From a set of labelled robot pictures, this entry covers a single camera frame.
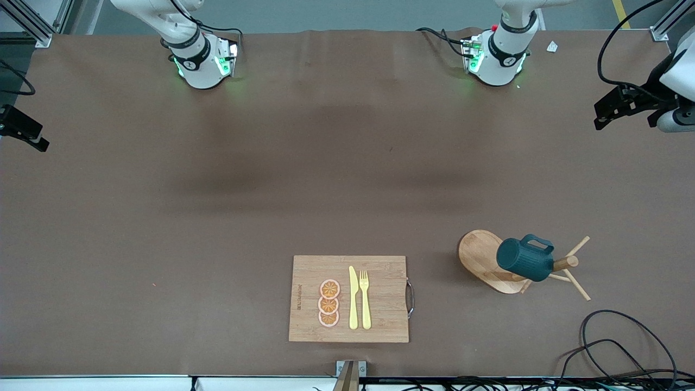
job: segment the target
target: wooden peg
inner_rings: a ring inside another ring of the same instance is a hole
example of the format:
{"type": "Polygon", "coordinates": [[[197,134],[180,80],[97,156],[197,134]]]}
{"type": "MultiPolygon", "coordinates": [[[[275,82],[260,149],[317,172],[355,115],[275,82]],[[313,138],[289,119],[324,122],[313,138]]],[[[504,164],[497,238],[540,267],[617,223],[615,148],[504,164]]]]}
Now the wooden peg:
{"type": "MultiPolygon", "coordinates": [[[[565,257],[570,257],[572,255],[575,255],[577,253],[577,251],[579,251],[579,249],[581,247],[583,247],[588,241],[589,241],[589,237],[584,237],[584,239],[582,239],[582,241],[579,242],[579,244],[577,246],[574,246],[574,248],[572,250],[570,250],[570,252],[567,253],[567,255],[565,257]]],[[[563,271],[563,273],[565,273],[567,278],[569,278],[570,282],[572,282],[572,285],[574,285],[574,287],[577,288],[579,293],[582,294],[582,296],[584,297],[584,300],[586,300],[586,301],[591,300],[591,298],[587,294],[587,291],[585,291],[584,288],[582,288],[582,285],[579,285],[579,282],[577,281],[576,278],[574,278],[574,276],[572,276],[572,273],[570,273],[570,271],[567,269],[563,269],[562,271],[563,271]]]]}
{"type": "Polygon", "coordinates": [[[526,292],[526,289],[528,289],[528,287],[531,286],[531,282],[533,282],[533,281],[528,280],[528,281],[526,281],[526,283],[523,285],[523,287],[521,287],[521,291],[520,291],[520,292],[521,292],[522,294],[523,294],[524,292],[526,292]]]}
{"type": "Polygon", "coordinates": [[[520,276],[519,274],[513,274],[513,273],[511,273],[511,276],[509,277],[509,279],[514,281],[514,282],[527,280],[526,277],[520,276]]]}
{"type": "Polygon", "coordinates": [[[558,276],[557,274],[550,274],[548,276],[548,278],[554,278],[556,280],[560,280],[560,281],[564,281],[564,282],[572,282],[569,278],[558,276]]]}
{"type": "Polygon", "coordinates": [[[565,257],[571,257],[572,255],[575,255],[577,253],[577,251],[579,251],[580,248],[584,247],[584,245],[587,244],[589,239],[590,239],[589,237],[584,237],[584,239],[582,239],[582,241],[579,242],[579,244],[577,246],[574,246],[574,248],[571,249],[569,251],[569,253],[567,253],[567,255],[565,255],[565,257]]]}
{"type": "Polygon", "coordinates": [[[579,265],[579,259],[574,255],[570,255],[553,262],[553,271],[561,271],[571,267],[576,267],[577,265],[579,265]]]}

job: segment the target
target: plastic knife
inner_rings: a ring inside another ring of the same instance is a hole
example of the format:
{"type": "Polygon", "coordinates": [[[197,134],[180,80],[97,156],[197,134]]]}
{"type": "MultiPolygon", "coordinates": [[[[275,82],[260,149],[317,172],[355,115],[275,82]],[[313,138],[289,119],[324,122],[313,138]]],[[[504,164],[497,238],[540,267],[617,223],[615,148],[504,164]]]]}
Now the plastic knife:
{"type": "Polygon", "coordinates": [[[350,328],[352,330],[357,329],[357,304],[355,303],[357,291],[359,291],[357,274],[354,272],[354,267],[350,266],[350,328]]]}

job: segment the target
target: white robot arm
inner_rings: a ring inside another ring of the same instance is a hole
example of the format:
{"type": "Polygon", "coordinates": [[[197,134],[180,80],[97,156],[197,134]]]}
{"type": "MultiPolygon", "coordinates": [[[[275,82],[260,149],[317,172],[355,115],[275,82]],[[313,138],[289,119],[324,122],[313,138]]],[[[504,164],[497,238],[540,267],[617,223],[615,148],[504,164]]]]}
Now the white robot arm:
{"type": "Polygon", "coordinates": [[[484,31],[464,43],[467,72],[491,86],[504,86],[521,71],[528,44],[539,28],[536,9],[563,6],[575,0],[494,0],[502,8],[495,30],[484,31]]]}
{"type": "Polygon", "coordinates": [[[596,129],[626,115],[654,110],[648,117],[650,127],[665,133],[695,131],[695,27],[640,88],[619,85],[596,102],[596,129]]]}
{"type": "Polygon", "coordinates": [[[237,42],[203,32],[190,15],[181,13],[197,10],[204,2],[111,0],[116,8],[137,17],[157,31],[174,54],[179,74],[192,87],[201,89],[212,88],[231,76],[238,54],[237,42]]]}

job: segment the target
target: white paper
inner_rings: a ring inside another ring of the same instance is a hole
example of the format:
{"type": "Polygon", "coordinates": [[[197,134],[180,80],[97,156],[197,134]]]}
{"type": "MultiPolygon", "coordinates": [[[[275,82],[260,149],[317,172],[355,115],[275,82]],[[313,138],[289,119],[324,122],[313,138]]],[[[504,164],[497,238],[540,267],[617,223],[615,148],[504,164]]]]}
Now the white paper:
{"type": "Polygon", "coordinates": [[[550,53],[555,53],[557,51],[557,43],[555,43],[555,41],[550,41],[550,45],[548,45],[546,50],[550,53]]]}

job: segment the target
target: plastic fork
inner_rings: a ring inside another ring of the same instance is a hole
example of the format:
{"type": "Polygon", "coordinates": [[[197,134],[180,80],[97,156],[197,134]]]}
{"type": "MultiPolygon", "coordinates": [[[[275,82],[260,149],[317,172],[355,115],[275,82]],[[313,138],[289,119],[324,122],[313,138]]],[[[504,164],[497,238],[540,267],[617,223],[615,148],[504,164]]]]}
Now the plastic fork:
{"type": "Polygon", "coordinates": [[[366,270],[359,271],[359,288],[362,291],[362,327],[365,330],[369,330],[372,328],[372,315],[369,313],[369,300],[367,299],[369,276],[366,270]]]}

